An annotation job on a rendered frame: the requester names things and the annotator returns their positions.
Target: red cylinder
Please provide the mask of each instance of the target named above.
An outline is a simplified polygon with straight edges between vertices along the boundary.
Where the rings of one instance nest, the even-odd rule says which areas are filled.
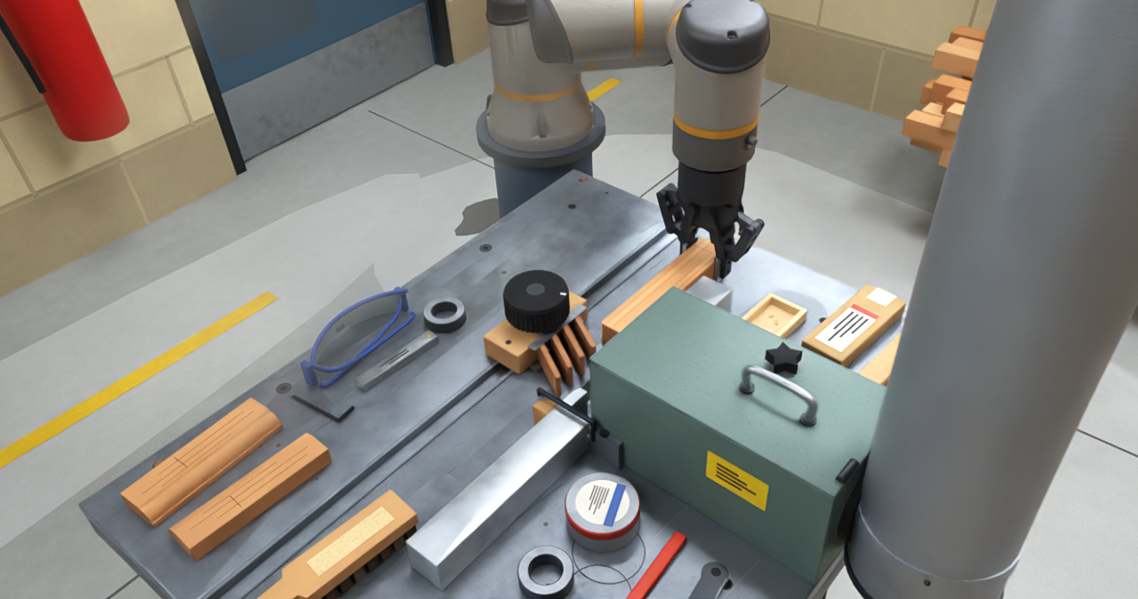
[[[65,137],[97,141],[126,128],[126,105],[79,0],[0,0],[0,15],[43,82]]]

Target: gray floor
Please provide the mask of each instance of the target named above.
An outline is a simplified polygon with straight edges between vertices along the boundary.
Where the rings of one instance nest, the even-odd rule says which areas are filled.
[[[609,76],[622,83],[599,101],[609,137],[594,170],[652,199],[676,167],[670,68],[587,73],[586,84]],[[93,534],[79,500],[298,354],[327,309],[410,279],[477,230],[470,215],[494,198],[472,129],[489,82],[486,54],[429,68],[256,157],[215,194],[0,297],[0,445],[257,294],[280,297],[0,469],[0,594],[155,596]],[[769,82],[765,100],[744,197],[767,222],[759,245],[908,298],[943,175],[935,155],[910,146],[894,120]],[[1138,321],[1071,444],[1009,597],[1132,593],[1136,413]],[[830,596],[857,597],[844,577]]]

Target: white sticker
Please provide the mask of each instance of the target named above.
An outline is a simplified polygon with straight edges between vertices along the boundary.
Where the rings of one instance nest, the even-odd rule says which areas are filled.
[[[888,290],[882,290],[881,288],[874,288],[874,290],[869,293],[869,301],[873,303],[880,303],[881,305],[889,305],[893,303],[893,300],[896,298],[897,295]]]
[[[817,333],[815,338],[838,352],[846,352],[853,339],[860,337],[876,320],[876,314],[861,306],[852,305],[846,309],[841,317],[834,319],[833,323]]]
[[[617,483],[608,479],[596,479],[585,484],[585,487],[577,492],[577,512],[599,526],[604,525],[605,517],[609,516],[609,507],[612,506],[612,497],[617,492]],[[620,495],[620,507],[617,509],[617,522],[628,514],[628,490],[625,489]]]

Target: metal table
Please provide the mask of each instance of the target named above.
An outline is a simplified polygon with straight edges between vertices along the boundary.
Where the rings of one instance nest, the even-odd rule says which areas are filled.
[[[678,244],[665,236],[654,204],[602,181],[568,174],[407,284],[412,307],[444,296],[462,300],[468,320],[461,330],[443,335],[437,346],[368,392],[355,387],[355,376],[422,334],[421,317],[330,388],[304,385],[298,358],[80,507],[97,533],[162,597],[255,599],[280,579],[280,568],[288,561],[387,490],[410,502],[420,525],[426,523],[533,425],[534,392],[546,384],[545,377],[539,371],[513,375],[488,360],[483,348],[483,335],[504,318],[501,295],[510,277],[535,268],[564,277],[574,292],[588,300],[588,328],[601,339],[601,320],[677,254]],[[806,323],[791,336],[797,343],[855,293],[850,286],[759,248],[735,264],[725,284],[734,290],[735,314],[770,292],[807,307]],[[853,369],[874,356],[899,328],[883,335]],[[575,387],[580,385],[578,378]],[[349,405],[356,409],[337,424],[294,401],[291,393],[303,393],[336,413]],[[126,509],[122,490],[249,397],[267,405],[283,424],[272,441],[157,528]],[[329,448],[331,466],[200,561],[173,541],[170,526],[304,433]],[[584,474],[608,469],[593,457],[582,458],[444,592],[414,573],[401,551],[347,596],[520,596],[517,567],[527,551],[538,545],[570,551],[562,507],[568,486]],[[580,566],[611,567],[584,571],[595,581],[578,574],[572,597],[626,596],[674,531],[687,535],[687,544],[654,597],[686,597],[710,560],[725,564],[731,572],[731,597],[822,596],[824,588],[813,589],[637,474],[627,469],[620,474],[641,494],[643,545],[635,541],[608,555],[576,549]],[[642,557],[645,561],[637,569]]]

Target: box lid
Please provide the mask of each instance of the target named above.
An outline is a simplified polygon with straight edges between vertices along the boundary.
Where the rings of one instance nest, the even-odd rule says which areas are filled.
[[[798,374],[781,376],[818,400],[817,424],[803,426],[805,401],[761,377],[739,389],[745,366],[770,369],[766,351],[786,343],[702,300],[673,288],[615,336],[593,362],[715,429],[819,491],[836,497],[842,466],[869,451],[885,387],[808,350]],[[801,346],[786,343],[789,347]]]

